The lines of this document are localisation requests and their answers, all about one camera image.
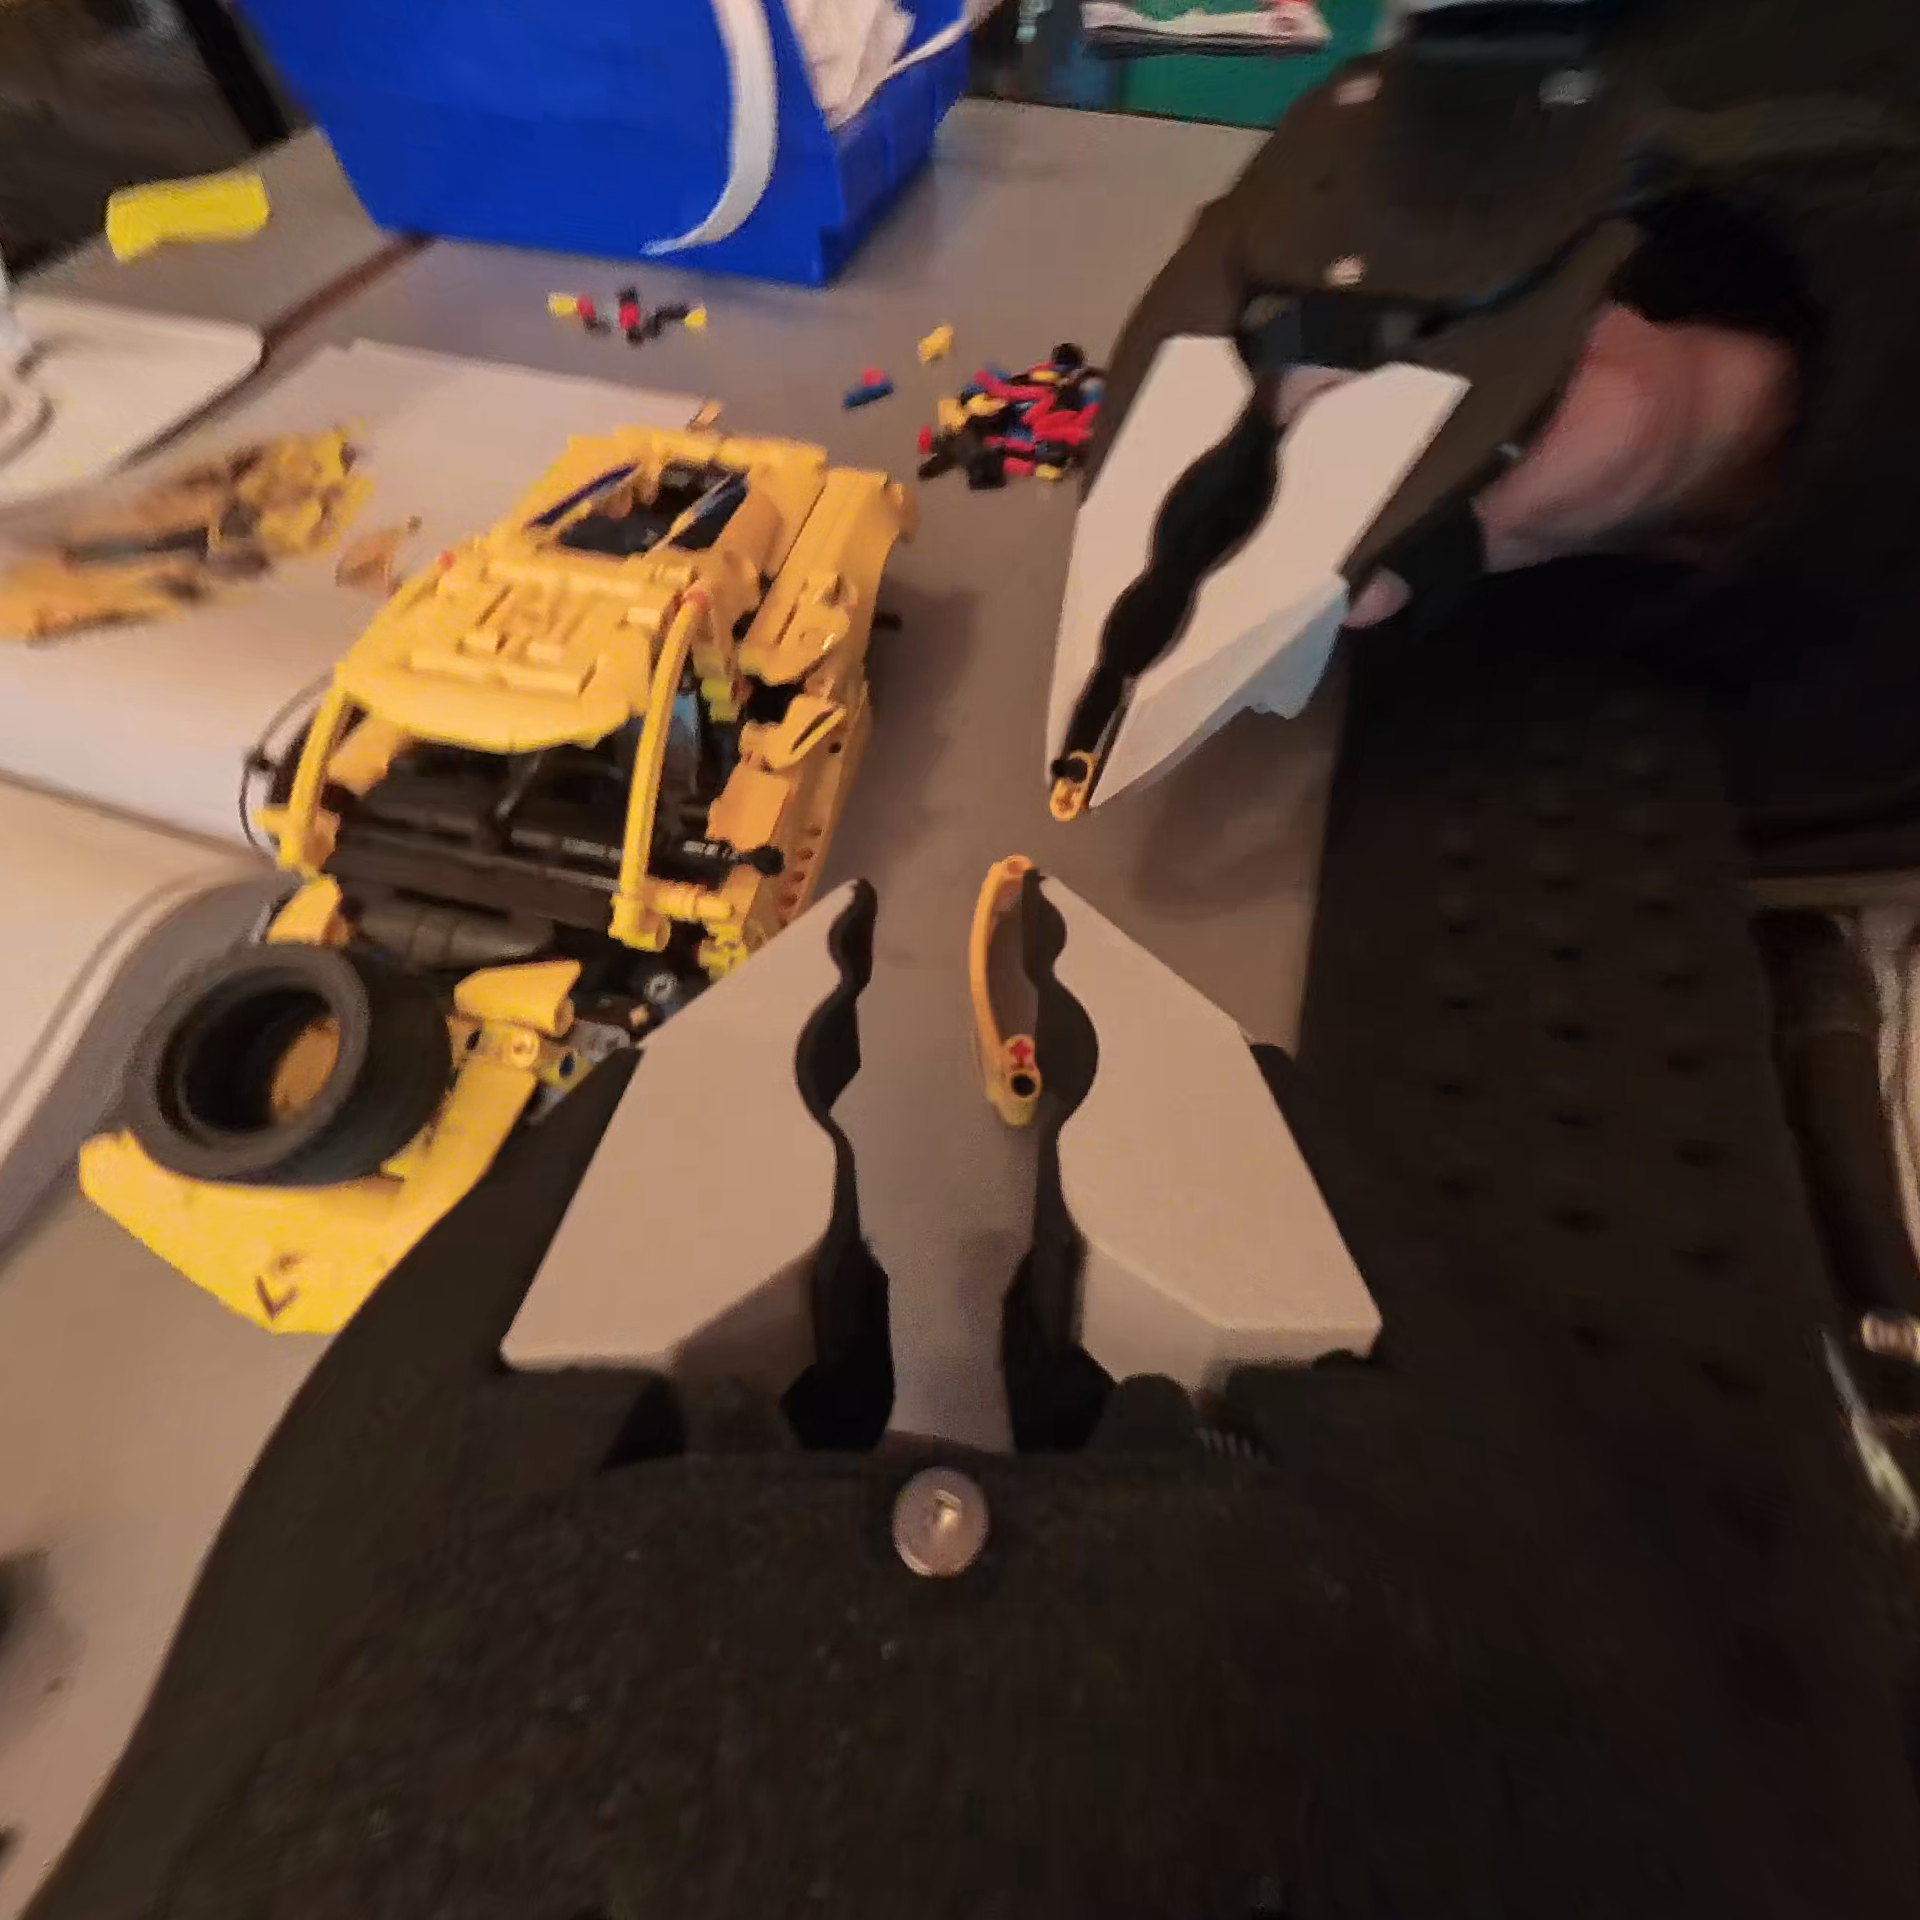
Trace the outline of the light grey top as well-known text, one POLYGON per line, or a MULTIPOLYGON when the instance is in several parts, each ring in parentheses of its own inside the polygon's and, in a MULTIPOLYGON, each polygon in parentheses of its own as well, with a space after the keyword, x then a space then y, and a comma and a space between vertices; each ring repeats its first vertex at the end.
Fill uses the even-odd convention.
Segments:
POLYGON ((1863 967, 1869 1154, 1853 1360, 1864 1453, 1902 1525, 1918 1500, 1918 931, 1916 906, 1874 906, 1853 923, 1863 967))

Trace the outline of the green plastic bin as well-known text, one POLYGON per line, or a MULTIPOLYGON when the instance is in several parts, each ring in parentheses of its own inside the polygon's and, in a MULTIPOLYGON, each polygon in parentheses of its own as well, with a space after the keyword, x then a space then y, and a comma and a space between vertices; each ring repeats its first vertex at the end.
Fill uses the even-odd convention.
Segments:
POLYGON ((1306 55, 1145 55, 1114 63, 1110 108, 1225 128, 1272 128, 1309 87, 1376 45, 1391 4, 1319 2, 1328 44, 1306 55))

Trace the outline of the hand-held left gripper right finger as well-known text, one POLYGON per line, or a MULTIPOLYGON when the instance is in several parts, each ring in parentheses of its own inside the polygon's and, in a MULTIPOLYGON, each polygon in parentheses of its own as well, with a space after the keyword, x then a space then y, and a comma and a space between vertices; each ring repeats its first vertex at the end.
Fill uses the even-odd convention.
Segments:
POLYGON ((1254 1044, 1040 872, 1015 883, 1029 1033, 1004 1074, 1038 1132, 1000 1309, 1017 1449, 1080 1449, 1132 1378, 1217 1401, 1253 1369, 1368 1360, 1381 1308, 1254 1044))

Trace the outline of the blue plastic bin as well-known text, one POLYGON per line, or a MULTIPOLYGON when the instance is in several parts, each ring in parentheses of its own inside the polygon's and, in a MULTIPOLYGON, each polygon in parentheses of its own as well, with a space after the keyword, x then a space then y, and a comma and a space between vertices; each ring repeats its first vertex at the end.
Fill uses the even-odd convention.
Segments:
POLYGON ((729 171, 729 74, 706 2, 254 2, 239 15, 372 224, 504 250, 828 287, 927 165, 969 44, 824 127, 782 4, 774 177, 726 242, 695 226, 729 171))

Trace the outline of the black toy tyre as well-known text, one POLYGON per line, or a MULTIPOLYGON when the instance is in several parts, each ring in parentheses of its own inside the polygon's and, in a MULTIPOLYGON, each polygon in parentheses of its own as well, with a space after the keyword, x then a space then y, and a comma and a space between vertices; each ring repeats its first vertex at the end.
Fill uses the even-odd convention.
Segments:
POLYGON ((376 1175, 441 1108, 453 1041, 393 962, 254 944, 189 978, 134 1044, 124 1122, 162 1171, 321 1188, 376 1175))

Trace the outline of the person's right hand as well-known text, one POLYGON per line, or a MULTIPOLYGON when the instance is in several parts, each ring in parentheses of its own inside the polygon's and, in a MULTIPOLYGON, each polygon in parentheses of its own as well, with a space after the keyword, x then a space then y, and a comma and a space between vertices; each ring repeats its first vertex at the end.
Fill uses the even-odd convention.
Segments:
POLYGON ((1607 305, 1545 427, 1472 501, 1480 575, 1711 561, 1780 477, 1798 378, 1769 335, 1607 305))

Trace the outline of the grey desk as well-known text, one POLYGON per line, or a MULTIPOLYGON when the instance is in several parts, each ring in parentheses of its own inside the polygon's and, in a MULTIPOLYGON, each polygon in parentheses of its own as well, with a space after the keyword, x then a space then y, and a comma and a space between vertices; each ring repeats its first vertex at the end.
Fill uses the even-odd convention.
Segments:
MULTIPOLYGON (((924 401, 841 417, 841 378, 900 373, 958 325, 974 368, 1056 343, 1095 355, 1260 135, 965 103, 942 151, 824 293, 720 281, 706 348, 599 351, 544 316, 593 265, 487 247, 398 257, 295 330, 625 378, 726 418, 912 449, 924 401)), ((1025 852, 1262 1041, 1292 1043, 1336 744, 1333 687, 1301 723, 1242 716, 1161 785, 1056 827, 1040 796, 1071 505, 1053 488, 935 485, 900 563, 873 744, 830 880, 877 887, 862 1074, 841 1106, 862 1211, 893 1281, 895 1427, 1000 1449, 1000 1291, 1032 1159, 978 1093, 962 944, 989 863, 1025 852)), ((5 1913, 81 1824, 138 1711, 239 1474, 319 1360, 242 1328, 103 1220, 70 1179, 5 1253, 5 1552, 26 1554, 5 1636, 5 1913)))

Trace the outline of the yellow toy brick car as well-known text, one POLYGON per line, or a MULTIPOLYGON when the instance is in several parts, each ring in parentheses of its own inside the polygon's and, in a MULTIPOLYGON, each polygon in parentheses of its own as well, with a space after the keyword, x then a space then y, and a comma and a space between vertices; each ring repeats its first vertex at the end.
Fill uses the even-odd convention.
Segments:
POLYGON ((453 1041, 437 1115, 321 1188, 185 1179, 118 1121, 84 1197, 255 1328, 340 1332, 509 1141, 808 906, 918 524, 909 485, 802 441, 570 439, 338 660, 258 812, 295 887, 201 970, 318 944, 420 978, 453 1041))

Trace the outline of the small cluster of toy pins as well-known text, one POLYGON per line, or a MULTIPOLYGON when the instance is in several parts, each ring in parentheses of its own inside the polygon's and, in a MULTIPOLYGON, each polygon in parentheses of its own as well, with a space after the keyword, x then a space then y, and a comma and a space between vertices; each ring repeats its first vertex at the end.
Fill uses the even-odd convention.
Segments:
POLYGON ((550 293, 544 299, 544 312, 556 322, 589 339, 620 339, 633 348, 649 346, 673 332, 703 335, 709 330, 709 309, 703 305, 647 305, 633 287, 617 290, 606 303, 576 293, 550 293))

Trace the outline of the person's right forearm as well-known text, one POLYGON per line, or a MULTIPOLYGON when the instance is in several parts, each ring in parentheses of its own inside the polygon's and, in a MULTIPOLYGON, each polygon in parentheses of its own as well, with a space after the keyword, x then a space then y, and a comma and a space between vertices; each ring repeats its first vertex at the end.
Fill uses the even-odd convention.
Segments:
POLYGON ((1631 4, 1622 65, 1688 146, 1617 303, 1773 343, 1756 520, 1676 601, 1766 860, 1916 820, 1918 8, 1631 4))

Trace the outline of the white plastic strip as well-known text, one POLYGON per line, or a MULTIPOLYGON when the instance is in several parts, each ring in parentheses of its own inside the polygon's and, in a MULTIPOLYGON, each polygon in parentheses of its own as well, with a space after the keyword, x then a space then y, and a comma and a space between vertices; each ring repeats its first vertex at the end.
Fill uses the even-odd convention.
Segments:
POLYGON ((711 2, 726 63, 726 179, 706 216, 690 229, 658 239, 645 259, 666 259, 726 242, 758 209, 776 168, 776 48, 762 2, 711 2))

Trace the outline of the pile of red black bricks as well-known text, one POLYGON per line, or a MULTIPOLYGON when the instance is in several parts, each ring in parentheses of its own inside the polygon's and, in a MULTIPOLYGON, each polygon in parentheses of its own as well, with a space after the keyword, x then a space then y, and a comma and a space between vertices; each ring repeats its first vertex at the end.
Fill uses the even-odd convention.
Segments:
POLYGON ((958 473, 970 491, 1058 488, 1086 469, 1106 389, 1108 370, 1073 343, 1021 370, 981 368, 936 401, 918 433, 916 477, 958 473))

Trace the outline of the open instruction booklet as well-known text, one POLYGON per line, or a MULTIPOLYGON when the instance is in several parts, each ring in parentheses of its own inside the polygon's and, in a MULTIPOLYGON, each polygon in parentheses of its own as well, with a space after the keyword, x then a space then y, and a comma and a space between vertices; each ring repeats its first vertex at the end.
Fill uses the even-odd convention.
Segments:
MULTIPOLYGON (((432 546, 502 515, 566 439, 680 426, 690 391, 437 352, 327 348, 202 450, 345 427, 358 521, 432 546)), ((242 776, 370 619, 336 559, 77 640, 5 640, 1 1223, 17 1234, 111 1115, 129 1049, 176 987, 238 944, 279 885, 242 829, 242 776)))

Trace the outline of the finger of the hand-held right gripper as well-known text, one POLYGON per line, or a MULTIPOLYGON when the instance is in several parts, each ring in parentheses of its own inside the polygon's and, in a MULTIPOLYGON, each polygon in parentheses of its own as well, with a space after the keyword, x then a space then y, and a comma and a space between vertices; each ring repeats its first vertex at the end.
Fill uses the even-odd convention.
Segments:
POLYGON ((1278 431, 1264 521, 1201 587, 1185 637, 1145 676, 1090 809, 1164 776, 1242 711, 1297 716, 1350 610, 1361 540, 1472 391, 1423 367, 1342 376, 1278 431))
POLYGON ((1100 421, 1110 441, 1071 524, 1053 645, 1050 781, 1103 778, 1148 673, 1278 491, 1278 431, 1230 339, 1165 339, 1127 410, 1108 401, 1100 421))

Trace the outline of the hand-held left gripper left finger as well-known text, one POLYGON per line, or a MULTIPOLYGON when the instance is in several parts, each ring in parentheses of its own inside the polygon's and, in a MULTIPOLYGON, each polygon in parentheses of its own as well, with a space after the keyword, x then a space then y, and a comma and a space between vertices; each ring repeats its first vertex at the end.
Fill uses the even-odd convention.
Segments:
POLYGON ((743 1386, 806 1449, 877 1444, 890 1296, 833 1115, 876 925, 868 880, 830 889, 640 1048, 502 1337, 513 1371, 743 1386))

